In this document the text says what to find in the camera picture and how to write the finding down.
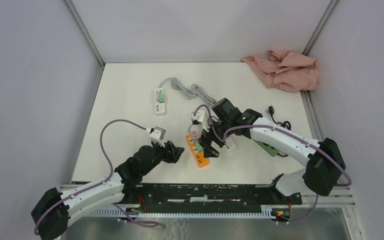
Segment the pink plug from orange strip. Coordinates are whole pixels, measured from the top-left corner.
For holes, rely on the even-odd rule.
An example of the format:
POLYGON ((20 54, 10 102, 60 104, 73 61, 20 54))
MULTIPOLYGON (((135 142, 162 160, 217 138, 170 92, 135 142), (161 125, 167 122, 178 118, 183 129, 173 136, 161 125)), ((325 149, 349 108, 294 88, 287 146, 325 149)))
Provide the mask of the pink plug from orange strip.
POLYGON ((189 132, 190 132, 190 135, 191 135, 191 138, 194 140, 194 141, 197 141, 200 137, 201 137, 201 134, 202 134, 202 126, 201 125, 198 125, 198 124, 192 124, 189 128, 189 132))

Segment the orange power strip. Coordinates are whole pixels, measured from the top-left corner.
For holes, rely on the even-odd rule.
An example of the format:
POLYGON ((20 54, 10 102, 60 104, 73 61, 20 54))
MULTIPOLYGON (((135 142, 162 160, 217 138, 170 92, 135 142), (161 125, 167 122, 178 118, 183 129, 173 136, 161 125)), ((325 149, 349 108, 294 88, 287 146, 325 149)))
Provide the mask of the orange power strip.
POLYGON ((186 142, 187 145, 192 153, 192 156, 195 160, 196 165, 199 168, 204 168, 210 164, 210 160, 208 158, 204 157, 204 152, 203 151, 198 151, 197 146, 192 138, 191 134, 188 134, 186 136, 186 142))

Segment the green plug from orange strip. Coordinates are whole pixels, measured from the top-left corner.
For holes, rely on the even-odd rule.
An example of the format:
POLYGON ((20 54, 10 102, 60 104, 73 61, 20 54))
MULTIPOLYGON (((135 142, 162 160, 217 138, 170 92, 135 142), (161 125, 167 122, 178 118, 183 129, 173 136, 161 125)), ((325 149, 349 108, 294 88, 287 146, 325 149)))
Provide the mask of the green plug from orange strip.
POLYGON ((203 151, 204 151, 202 145, 201 145, 199 142, 195 142, 195 143, 194 143, 194 150, 195 150, 197 153, 200 153, 200 152, 203 152, 203 151))

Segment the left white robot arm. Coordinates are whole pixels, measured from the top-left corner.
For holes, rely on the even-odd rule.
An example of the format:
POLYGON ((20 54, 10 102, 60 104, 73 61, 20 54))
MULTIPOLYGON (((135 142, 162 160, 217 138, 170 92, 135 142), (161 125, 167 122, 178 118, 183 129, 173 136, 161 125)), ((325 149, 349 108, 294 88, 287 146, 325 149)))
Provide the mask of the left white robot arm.
POLYGON ((34 234, 42 240, 54 240, 100 207, 134 202, 138 195, 135 187, 143 177, 161 162, 177 163, 184 151, 172 141, 143 145, 107 177, 65 191, 48 189, 30 213, 34 234))

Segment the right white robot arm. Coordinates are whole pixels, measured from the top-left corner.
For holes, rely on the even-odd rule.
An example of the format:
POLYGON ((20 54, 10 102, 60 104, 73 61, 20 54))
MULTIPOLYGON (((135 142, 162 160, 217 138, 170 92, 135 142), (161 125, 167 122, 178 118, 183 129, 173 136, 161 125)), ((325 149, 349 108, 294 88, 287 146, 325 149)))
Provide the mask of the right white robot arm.
POLYGON ((330 138, 317 140, 301 136, 253 109, 240 111, 227 98, 205 110, 198 107, 191 121, 202 127, 198 141, 206 158, 220 155, 213 143, 221 148, 228 137, 236 135, 267 144, 300 163, 302 169, 279 174, 270 184, 268 196, 275 204, 282 204, 301 191, 327 197, 334 187, 352 185, 338 144, 330 138))

